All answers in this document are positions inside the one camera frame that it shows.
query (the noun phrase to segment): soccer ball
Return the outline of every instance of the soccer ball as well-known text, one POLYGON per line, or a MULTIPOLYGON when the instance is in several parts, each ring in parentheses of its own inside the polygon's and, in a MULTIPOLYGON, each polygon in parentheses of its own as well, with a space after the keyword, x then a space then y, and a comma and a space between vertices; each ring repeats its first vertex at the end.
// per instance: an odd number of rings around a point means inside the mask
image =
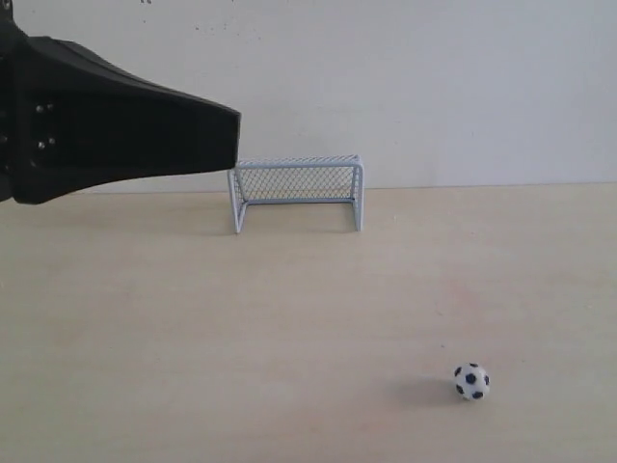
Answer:
POLYGON ((486 397, 491 381, 486 370, 478 364, 463 364, 454 370, 456 391, 465 400, 479 400, 486 397))

